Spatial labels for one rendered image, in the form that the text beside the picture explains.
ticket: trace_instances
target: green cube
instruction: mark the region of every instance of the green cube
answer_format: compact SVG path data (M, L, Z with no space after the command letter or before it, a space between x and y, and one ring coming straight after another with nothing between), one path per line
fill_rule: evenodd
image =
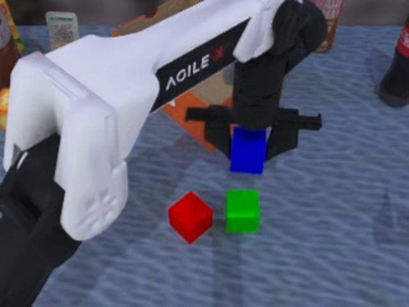
M257 233L259 221L260 207L257 190L227 191L227 233Z

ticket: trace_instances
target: cube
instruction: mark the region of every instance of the cube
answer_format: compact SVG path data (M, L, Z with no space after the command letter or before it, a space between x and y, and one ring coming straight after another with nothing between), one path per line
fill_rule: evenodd
M257 233L260 221L257 190L228 190L226 196L226 232Z
M263 174L266 151L266 130L235 127L231 143L230 171Z
M169 224L192 244L213 224L213 210L192 191L168 210Z

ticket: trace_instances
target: table surface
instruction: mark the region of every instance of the table surface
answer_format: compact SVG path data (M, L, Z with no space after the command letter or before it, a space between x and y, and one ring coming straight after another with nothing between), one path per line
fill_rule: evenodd
M52 275L35 307L409 306L409 109L376 96L399 30L340 27L330 53L291 73L282 104L321 113L323 129L301 132L262 177L230 173L221 153L150 116L128 159L124 212ZM30 51L48 51L45 27L20 32ZM258 234L224 233L227 189L259 191ZM190 190L216 217L191 246L166 217ZM395 228L382 228L391 217Z

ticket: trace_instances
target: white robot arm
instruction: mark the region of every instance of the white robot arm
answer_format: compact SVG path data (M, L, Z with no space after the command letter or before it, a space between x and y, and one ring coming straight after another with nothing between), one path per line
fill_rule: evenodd
M126 158L147 116L232 62L269 50L284 1L205 0L140 33L88 35L20 59L12 72L4 168L58 133L61 225L75 240L102 233L126 204Z

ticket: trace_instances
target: blue cube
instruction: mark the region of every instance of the blue cube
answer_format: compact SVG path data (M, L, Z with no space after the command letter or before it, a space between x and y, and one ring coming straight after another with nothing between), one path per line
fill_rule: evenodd
M266 130L235 127L230 153L230 171L262 174L266 159Z

